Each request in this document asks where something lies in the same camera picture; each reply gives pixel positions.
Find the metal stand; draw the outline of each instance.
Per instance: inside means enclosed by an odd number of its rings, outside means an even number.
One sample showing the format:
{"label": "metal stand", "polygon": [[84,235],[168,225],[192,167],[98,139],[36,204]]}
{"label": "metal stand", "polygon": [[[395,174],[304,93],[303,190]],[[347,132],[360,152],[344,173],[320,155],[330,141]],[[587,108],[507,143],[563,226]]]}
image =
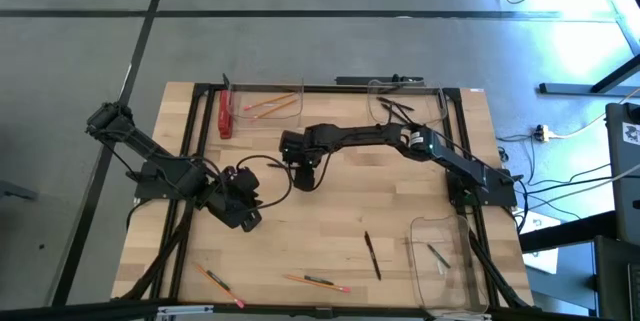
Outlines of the metal stand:
{"label": "metal stand", "polygon": [[540,93],[555,95],[625,97],[633,92],[637,87],[618,85],[638,71],[640,71],[640,55],[637,55],[627,61],[627,63],[618,67],[618,69],[610,73],[595,85],[541,83]]}

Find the black cable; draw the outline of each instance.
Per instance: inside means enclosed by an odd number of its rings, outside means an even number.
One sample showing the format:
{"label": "black cable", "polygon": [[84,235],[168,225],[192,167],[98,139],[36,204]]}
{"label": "black cable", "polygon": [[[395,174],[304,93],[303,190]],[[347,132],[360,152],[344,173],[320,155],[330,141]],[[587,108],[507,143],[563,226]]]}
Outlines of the black cable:
{"label": "black cable", "polygon": [[524,214],[522,215],[522,222],[520,222],[520,225],[518,225],[517,227],[518,234],[520,234],[520,232],[524,228],[524,223],[527,220],[527,214],[529,214],[529,193],[527,192],[527,188],[524,186],[524,182],[522,182],[522,180],[518,180],[518,182],[520,183],[520,186],[522,186],[522,189],[524,190],[524,194],[523,194],[524,195]]}
{"label": "black cable", "polygon": [[526,141],[529,140],[531,141],[531,156],[529,156],[529,151],[526,151],[527,148],[525,146],[525,151],[527,153],[527,159],[529,160],[529,171],[531,172],[529,174],[529,179],[527,180],[527,185],[529,186],[533,186],[533,184],[531,184],[531,181],[533,180],[533,177],[536,173],[536,150],[535,150],[535,146],[533,144],[533,140],[534,140],[534,135],[511,135],[511,136],[504,136],[504,137],[496,137],[497,140],[502,141],[502,142],[521,142],[521,141]]}
{"label": "black cable", "polygon": [[320,187],[320,184],[322,184],[322,180],[324,180],[324,174],[327,173],[327,166],[329,166],[329,160],[331,159],[331,155],[333,155],[333,152],[329,153],[327,155],[327,159],[324,160],[324,167],[322,168],[322,175],[320,175],[320,180],[318,180],[318,183],[315,186],[313,186],[311,191],[316,190],[318,187]]}
{"label": "black cable", "polygon": [[509,162],[509,154],[507,153],[507,150],[504,149],[504,147],[498,146],[498,154],[500,155],[501,162]]}
{"label": "black cable", "polygon": [[151,199],[140,199],[140,202],[138,202],[137,205],[133,206],[131,208],[131,210],[129,210],[129,213],[127,214],[127,223],[126,223],[126,230],[129,230],[129,224],[131,223],[131,217],[133,216],[133,213],[142,205],[146,205],[147,202],[151,201]]}
{"label": "black cable", "polygon": [[[547,188],[542,189],[542,190],[535,190],[535,191],[531,191],[531,192],[528,192],[527,194],[528,194],[528,195],[531,195],[531,194],[536,194],[536,193],[540,193],[540,192],[545,192],[545,191],[549,191],[549,190],[557,189],[557,188],[560,188],[560,187],[567,187],[567,186],[580,185],[580,184],[583,184],[583,183],[589,183],[589,182],[595,182],[595,181],[604,181],[604,180],[609,180],[609,179],[612,179],[612,178],[613,178],[613,176],[606,176],[606,177],[598,177],[598,178],[589,179],[589,180],[582,180],[582,181],[576,181],[576,182],[569,182],[569,183],[564,183],[564,184],[562,184],[562,185],[556,185],[556,186],[547,187]],[[627,175],[627,176],[625,176],[625,177],[623,177],[623,178],[634,178],[634,179],[636,179],[636,178],[640,178],[640,176]]]}
{"label": "black cable", "polygon": [[[529,210],[534,210],[534,209],[537,209],[537,208],[542,207],[542,206],[549,206],[549,207],[551,207],[552,209],[554,209],[554,210],[556,210],[556,211],[558,211],[558,212],[562,212],[562,213],[564,213],[564,214],[571,215],[571,216],[573,216],[573,217],[577,218],[578,220],[582,220],[582,217],[580,217],[580,216],[578,216],[578,215],[574,214],[573,212],[565,211],[565,210],[562,210],[562,209],[559,209],[559,208],[557,208],[557,207],[553,206],[553,205],[551,204],[551,202],[553,202],[553,201],[546,201],[546,200],[543,200],[543,199],[541,199],[541,198],[539,198],[539,197],[536,197],[536,196],[531,196],[531,197],[532,197],[532,198],[534,198],[534,199],[536,199],[536,200],[538,200],[538,201],[540,201],[540,202],[542,202],[542,203],[541,203],[541,204],[539,204],[539,205],[536,205],[536,206],[530,207],[530,208],[529,208]],[[521,216],[522,212],[524,212],[524,211],[520,211],[520,212],[518,212],[515,216]]]}
{"label": "black cable", "polygon": [[529,179],[527,180],[527,185],[531,186],[531,180],[533,180],[533,175],[536,173],[536,149],[533,145],[533,135],[531,135],[531,159],[529,160],[531,166],[531,175],[529,175]]}
{"label": "black cable", "polygon": [[243,212],[253,212],[256,210],[261,210],[267,207],[271,207],[271,206],[275,206],[277,204],[279,204],[280,202],[284,201],[284,199],[286,199],[289,194],[291,193],[291,189],[293,188],[293,177],[291,177],[291,172],[289,171],[289,168],[287,166],[285,166],[282,162],[278,161],[277,159],[271,157],[271,156],[267,156],[267,155],[251,155],[251,156],[247,156],[245,158],[243,158],[242,160],[238,161],[238,163],[236,164],[236,169],[239,169],[240,166],[248,160],[251,159],[256,159],[256,158],[263,158],[263,159],[267,159],[270,161],[275,162],[279,167],[281,167],[284,172],[287,174],[287,179],[289,180],[289,187],[287,188],[287,191],[284,193],[284,196],[280,197],[279,199],[277,199],[276,201],[273,201],[271,203],[265,204],[265,205],[260,205],[254,208],[250,208],[248,210],[243,210]]}
{"label": "black cable", "polygon": [[126,163],[122,157],[120,157],[120,155],[118,155],[118,153],[116,152],[116,150],[114,150],[111,146],[107,145],[106,142],[100,140],[100,143],[104,145],[104,147],[106,147],[109,151],[111,151],[111,153],[118,159],[120,160],[120,162],[122,162],[122,164],[129,170],[129,173],[131,173],[131,177],[133,177],[136,182],[140,182],[140,179],[138,179],[138,175],[136,175],[135,172],[133,172],[133,169],[131,168],[131,166],[129,166],[128,163]]}
{"label": "black cable", "polygon": [[585,175],[585,174],[588,174],[588,173],[591,173],[591,172],[594,172],[594,171],[598,171],[598,170],[600,170],[600,169],[602,169],[602,168],[605,168],[605,167],[607,167],[607,166],[610,166],[610,165],[611,165],[611,164],[610,164],[610,163],[608,163],[608,164],[606,164],[606,165],[598,166],[598,167],[596,167],[596,168],[594,168],[594,169],[591,169],[591,170],[582,171],[582,172],[580,172],[580,173],[577,173],[577,174],[575,174],[575,175],[571,176],[571,178],[569,179],[569,181],[558,181],[558,180],[552,180],[552,179],[549,179],[549,180],[541,180],[541,181],[538,181],[538,182],[534,182],[534,183],[530,184],[529,186],[536,186],[536,185],[539,185],[539,184],[544,183],[544,182],[555,182],[555,183],[559,183],[559,184],[563,184],[563,183],[571,183],[571,181],[573,181],[573,179],[574,179],[574,178],[576,178],[576,177],[578,177],[578,176],[582,176],[582,175]]}

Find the table leg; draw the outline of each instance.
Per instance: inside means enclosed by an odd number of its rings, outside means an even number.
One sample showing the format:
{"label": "table leg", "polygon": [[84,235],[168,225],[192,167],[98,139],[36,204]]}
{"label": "table leg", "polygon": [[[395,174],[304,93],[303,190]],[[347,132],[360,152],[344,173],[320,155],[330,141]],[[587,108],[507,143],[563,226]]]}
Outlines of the table leg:
{"label": "table leg", "polygon": [[615,211],[567,222],[559,226],[527,232],[520,235],[520,248],[522,248],[522,253],[543,251],[559,246],[592,241],[598,235],[613,239],[617,237]]}
{"label": "table leg", "polygon": [[582,96],[619,96],[624,97],[636,89],[634,86],[618,86],[620,83],[640,71],[640,54],[618,67],[615,71],[595,85],[541,83],[541,94],[582,95]]}

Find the black pen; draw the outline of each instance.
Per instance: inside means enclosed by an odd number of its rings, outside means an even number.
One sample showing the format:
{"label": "black pen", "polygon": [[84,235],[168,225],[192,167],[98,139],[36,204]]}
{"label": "black pen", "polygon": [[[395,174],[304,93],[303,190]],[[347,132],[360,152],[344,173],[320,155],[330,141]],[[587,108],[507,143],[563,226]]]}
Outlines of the black pen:
{"label": "black pen", "polygon": [[380,268],[378,267],[378,260],[376,260],[376,254],[373,252],[373,245],[371,244],[371,238],[369,237],[369,233],[367,231],[364,232],[364,241],[367,243],[367,247],[369,247],[369,254],[371,255],[371,261],[373,261],[373,267],[376,269],[378,280],[382,280]]}
{"label": "black pen", "polygon": [[325,280],[325,279],[321,279],[320,277],[314,277],[314,276],[304,275],[304,279],[305,279],[305,280],[309,280],[309,281],[313,281],[313,282],[323,283],[323,284],[325,284],[325,285],[334,286],[333,282],[331,282],[331,281],[327,281],[327,280]]}
{"label": "black pen", "polygon": [[440,255],[440,253],[438,251],[436,251],[436,249],[433,248],[433,246],[427,244],[427,247],[429,248],[429,250],[431,250],[431,252],[433,252],[433,255],[440,261],[442,262],[442,264],[446,267],[446,268],[451,268],[451,265],[449,265],[449,263],[447,262],[447,260],[444,259],[444,257],[442,257],[442,255]]}

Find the red object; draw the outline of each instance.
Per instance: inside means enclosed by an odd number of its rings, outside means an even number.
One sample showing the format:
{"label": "red object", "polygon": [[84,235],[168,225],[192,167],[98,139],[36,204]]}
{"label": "red object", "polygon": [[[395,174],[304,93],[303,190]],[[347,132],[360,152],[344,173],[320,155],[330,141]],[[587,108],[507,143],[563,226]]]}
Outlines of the red object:
{"label": "red object", "polygon": [[220,131],[221,139],[231,138],[231,129],[233,118],[229,112],[231,103],[231,91],[224,90],[220,92],[220,110],[218,111],[218,131]]}

